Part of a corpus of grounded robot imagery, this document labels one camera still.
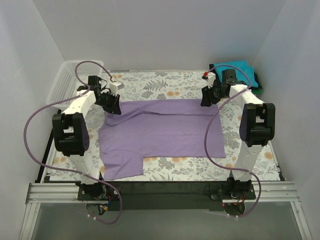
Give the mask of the purple t shirt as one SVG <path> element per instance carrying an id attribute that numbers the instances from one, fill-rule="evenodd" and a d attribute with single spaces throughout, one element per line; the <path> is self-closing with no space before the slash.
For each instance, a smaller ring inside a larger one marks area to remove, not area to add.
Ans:
<path id="1" fill-rule="evenodd" d="M 153 157 L 225 158 L 216 105 L 201 106 L 200 99 L 127 101 L 121 115 L 104 113 L 98 131 L 104 179 L 143 174 L 143 161 Z"/>

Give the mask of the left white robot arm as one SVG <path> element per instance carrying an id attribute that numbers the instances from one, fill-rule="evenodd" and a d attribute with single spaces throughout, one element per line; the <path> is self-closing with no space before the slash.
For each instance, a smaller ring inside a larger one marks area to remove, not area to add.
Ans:
<path id="1" fill-rule="evenodd" d="M 120 115 L 119 90 L 123 84 L 112 81 L 109 86 L 102 87 L 102 79 L 96 75 L 88 77 L 88 83 L 78 87 L 76 96 L 62 113 L 52 117 L 54 145 L 58 152 L 68 157 L 75 170 L 81 172 L 79 187 L 82 193 L 95 200 L 102 200 L 106 194 L 106 186 L 95 179 L 102 180 L 102 173 L 94 167 L 86 153 L 90 147 L 90 136 L 85 117 L 92 105 L 98 105 L 104 111 Z"/>

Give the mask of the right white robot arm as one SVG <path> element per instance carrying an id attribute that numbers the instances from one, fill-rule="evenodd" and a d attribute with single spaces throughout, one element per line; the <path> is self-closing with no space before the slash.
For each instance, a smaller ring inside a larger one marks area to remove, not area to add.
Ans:
<path id="1" fill-rule="evenodd" d="M 211 197 L 222 199 L 255 199 L 252 185 L 253 168 L 263 147 L 274 138 L 276 107 L 265 103 L 250 90 L 250 85 L 239 81 L 236 69 L 225 69 L 222 80 L 218 80 L 212 71 L 207 71 L 202 78 L 207 85 L 202 88 L 202 107 L 210 107 L 221 99 L 235 100 L 242 109 L 239 136 L 242 141 L 240 152 L 234 167 L 228 167 L 230 175 L 225 182 L 212 190 Z"/>

